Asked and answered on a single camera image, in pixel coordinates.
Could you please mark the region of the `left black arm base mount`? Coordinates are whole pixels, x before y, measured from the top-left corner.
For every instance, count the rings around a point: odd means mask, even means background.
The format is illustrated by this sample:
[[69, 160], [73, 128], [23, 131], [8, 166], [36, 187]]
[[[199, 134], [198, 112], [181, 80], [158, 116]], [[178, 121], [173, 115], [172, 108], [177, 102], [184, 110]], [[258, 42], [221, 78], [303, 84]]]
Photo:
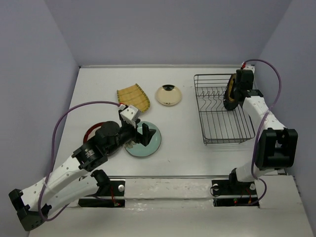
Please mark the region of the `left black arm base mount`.
[[78, 200], [79, 207], [91, 208], [124, 208], [125, 180], [111, 179], [108, 187], [99, 188], [95, 194]]

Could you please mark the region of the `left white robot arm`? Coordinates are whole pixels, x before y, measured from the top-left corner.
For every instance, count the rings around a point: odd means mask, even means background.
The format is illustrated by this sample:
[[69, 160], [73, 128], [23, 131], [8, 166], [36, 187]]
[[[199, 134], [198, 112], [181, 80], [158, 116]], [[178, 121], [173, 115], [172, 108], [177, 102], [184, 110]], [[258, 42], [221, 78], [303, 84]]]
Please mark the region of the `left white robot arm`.
[[141, 122], [104, 122], [93, 137], [82, 144], [47, 177], [23, 190], [9, 193], [18, 219], [27, 232], [51, 219], [51, 214], [84, 196], [114, 194], [111, 181], [99, 166], [128, 142], [146, 147], [158, 129]]

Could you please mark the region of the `bamboo pattern square plate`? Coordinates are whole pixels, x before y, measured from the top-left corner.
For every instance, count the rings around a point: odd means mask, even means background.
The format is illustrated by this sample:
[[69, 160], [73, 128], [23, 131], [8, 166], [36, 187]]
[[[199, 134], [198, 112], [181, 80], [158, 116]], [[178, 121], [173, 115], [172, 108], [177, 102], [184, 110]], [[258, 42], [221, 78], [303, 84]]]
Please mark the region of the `bamboo pattern square plate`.
[[119, 103], [132, 105], [140, 112], [149, 110], [151, 103], [144, 90], [136, 83], [130, 87], [117, 90], [117, 99]]

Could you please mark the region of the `teal flower plate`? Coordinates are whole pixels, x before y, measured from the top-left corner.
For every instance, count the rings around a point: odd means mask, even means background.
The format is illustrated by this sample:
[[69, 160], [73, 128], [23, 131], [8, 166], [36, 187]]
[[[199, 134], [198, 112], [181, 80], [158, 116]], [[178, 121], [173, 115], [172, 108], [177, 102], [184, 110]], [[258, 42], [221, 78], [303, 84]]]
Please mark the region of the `teal flower plate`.
[[138, 123], [137, 131], [142, 134], [142, 125], [146, 124], [149, 129], [154, 129], [156, 132], [151, 138], [147, 146], [142, 144], [136, 144], [134, 141], [130, 141], [124, 145], [125, 150], [132, 156], [137, 158], [145, 158], [154, 154], [161, 145], [161, 133], [156, 125], [148, 121], [141, 121]]

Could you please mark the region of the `yellow patterned brown-rim plate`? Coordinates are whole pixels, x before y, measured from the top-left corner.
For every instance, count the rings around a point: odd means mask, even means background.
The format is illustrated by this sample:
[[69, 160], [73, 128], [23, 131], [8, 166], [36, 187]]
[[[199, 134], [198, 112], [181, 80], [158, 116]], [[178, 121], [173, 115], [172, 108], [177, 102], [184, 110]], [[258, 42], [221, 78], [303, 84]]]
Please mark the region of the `yellow patterned brown-rim plate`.
[[224, 93], [224, 103], [225, 104], [232, 104], [236, 102], [235, 98], [235, 80], [236, 74], [232, 74], [226, 86], [226, 90]]

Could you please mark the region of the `red rimmed pink plate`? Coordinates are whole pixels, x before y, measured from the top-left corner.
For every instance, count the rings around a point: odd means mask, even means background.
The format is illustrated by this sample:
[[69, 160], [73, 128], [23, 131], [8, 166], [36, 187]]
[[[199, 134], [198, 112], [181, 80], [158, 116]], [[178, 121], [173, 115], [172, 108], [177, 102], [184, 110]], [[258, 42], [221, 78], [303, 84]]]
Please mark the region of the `red rimmed pink plate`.
[[94, 124], [93, 126], [91, 126], [85, 133], [85, 135], [83, 136], [83, 140], [82, 143], [86, 143], [90, 138], [92, 138], [95, 135], [95, 132], [97, 129], [101, 128], [101, 126], [103, 125], [103, 122], [99, 122]]

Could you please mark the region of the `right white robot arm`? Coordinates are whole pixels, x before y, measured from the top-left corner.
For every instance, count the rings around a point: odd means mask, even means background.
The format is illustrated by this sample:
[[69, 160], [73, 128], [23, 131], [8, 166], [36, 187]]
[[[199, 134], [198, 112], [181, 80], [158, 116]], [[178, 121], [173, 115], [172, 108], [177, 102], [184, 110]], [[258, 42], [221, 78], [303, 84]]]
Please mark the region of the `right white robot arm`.
[[224, 94], [224, 107], [232, 111], [241, 107], [257, 130], [253, 157], [245, 165], [235, 168], [227, 181], [228, 190], [238, 194], [246, 184], [274, 170], [294, 164], [298, 133], [286, 128], [267, 106], [263, 94], [253, 89], [252, 70], [238, 69], [233, 74]]

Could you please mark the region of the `cream round plate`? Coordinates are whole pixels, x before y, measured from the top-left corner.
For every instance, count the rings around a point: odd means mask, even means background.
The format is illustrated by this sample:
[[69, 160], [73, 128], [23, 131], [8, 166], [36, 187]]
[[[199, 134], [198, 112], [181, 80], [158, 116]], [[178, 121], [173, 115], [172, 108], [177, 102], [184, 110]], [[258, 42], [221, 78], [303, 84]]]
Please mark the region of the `cream round plate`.
[[182, 100], [182, 92], [175, 85], [165, 84], [156, 91], [155, 98], [164, 106], [174, 106]]

